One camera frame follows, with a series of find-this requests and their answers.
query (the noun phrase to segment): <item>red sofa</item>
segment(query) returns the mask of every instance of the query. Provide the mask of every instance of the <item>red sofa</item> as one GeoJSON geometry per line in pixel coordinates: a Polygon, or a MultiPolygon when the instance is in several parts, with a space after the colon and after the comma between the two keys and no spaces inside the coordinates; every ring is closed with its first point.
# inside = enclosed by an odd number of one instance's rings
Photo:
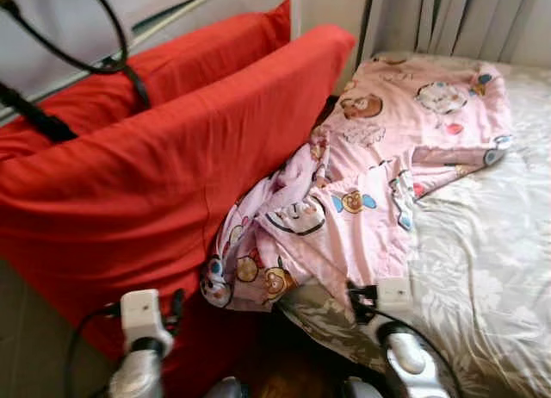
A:
{"type": "MultiPolygon", "coordinates": [[[[306,140],[353,45],[332,26],[284,45],[287,4],[214,28],[133,59],[153,109],[134,115],[123,77],[93,77],[44,103],[77,139],[0,129],[0,256],[64,317],[144,288],[166,308],[186,290],[168,396],[200,396],[254,339],[255,315],[200,298],[199,267],[227,210],[306,140]]],[[[120,356],[120,322],[85,336],[120,356]]]]}

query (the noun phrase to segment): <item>pink fabric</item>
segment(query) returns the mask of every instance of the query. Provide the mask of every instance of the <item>pink fabric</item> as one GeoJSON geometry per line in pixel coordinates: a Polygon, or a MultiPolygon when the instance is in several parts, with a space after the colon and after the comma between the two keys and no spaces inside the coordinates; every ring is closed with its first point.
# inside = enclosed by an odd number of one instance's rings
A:
{"type": "Polygon", "coordinates": [[[269,310],[314,276],[347,304],[348,280],[405,275],[416,198],[498,161],[509,124],[492,66],[362,64],[310,142],[232,208],[203,295],[220,307],[269,310]]]}

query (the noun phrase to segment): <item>wrinkled blanket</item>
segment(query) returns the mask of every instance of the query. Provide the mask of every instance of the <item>wrinkled blanket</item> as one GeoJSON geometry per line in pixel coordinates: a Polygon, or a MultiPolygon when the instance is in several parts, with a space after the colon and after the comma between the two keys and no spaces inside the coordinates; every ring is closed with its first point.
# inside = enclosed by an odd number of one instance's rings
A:
{"type": "Polygon", "coordinates": [[[404,276],[414,202],[501,159],[509,126],[504,80],[490,65],[360,65],[309,143],[233,206],[202,294],[223,308],[270,310],[314,276],[347,305],[347,281],[404,276]]]}

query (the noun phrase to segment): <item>cartoon print blanket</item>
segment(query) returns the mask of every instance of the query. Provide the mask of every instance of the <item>cartoon print blanket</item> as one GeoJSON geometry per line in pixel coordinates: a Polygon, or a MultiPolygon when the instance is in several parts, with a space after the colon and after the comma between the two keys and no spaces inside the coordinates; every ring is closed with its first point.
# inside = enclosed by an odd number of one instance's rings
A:
{"type": "Polygon", "coordinates": [[[498,161],[509,126],[505,83],[490,65],[360,65],[309,143],[232,207],[202,294],[222,308],[270,310],[314,276],[347,305],[347,281],[404,276],[414,202],[498,161]]]}

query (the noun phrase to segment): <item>red cushion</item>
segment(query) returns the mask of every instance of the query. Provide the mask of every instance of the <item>red cushion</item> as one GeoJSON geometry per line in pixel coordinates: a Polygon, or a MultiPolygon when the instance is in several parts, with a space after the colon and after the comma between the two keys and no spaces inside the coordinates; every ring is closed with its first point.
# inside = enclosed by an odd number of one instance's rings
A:
{"type": "MultiPolygon", "coordinates": [[[[129,290],[159,288],[164,304],[177,288],[196,292],[227,210],[306,140],[352,45],[317,28],[188,95],[4,161],[0,253],[73,323],[129,290]]],[[[170,396],[197,396],[249,336],[239,314],[200,300],[169,356],[170,396]]],[[[121,352],[118,322],[86,335],[121,352]]]]}
{"type": "MultiPolygon", "coordinates": [[[[289,3],[263,14],[235,16],[139,53],[129,65],[140,75],[152,106],[243,69],[289,41],[289,3]]],[[[127,77],[94,75],[46,99],[40,106],[77,134],[106,127],[141,111],[127,77]]],[[[23,118],[0,129],[0,161],[51,146],[23,118]]]]}

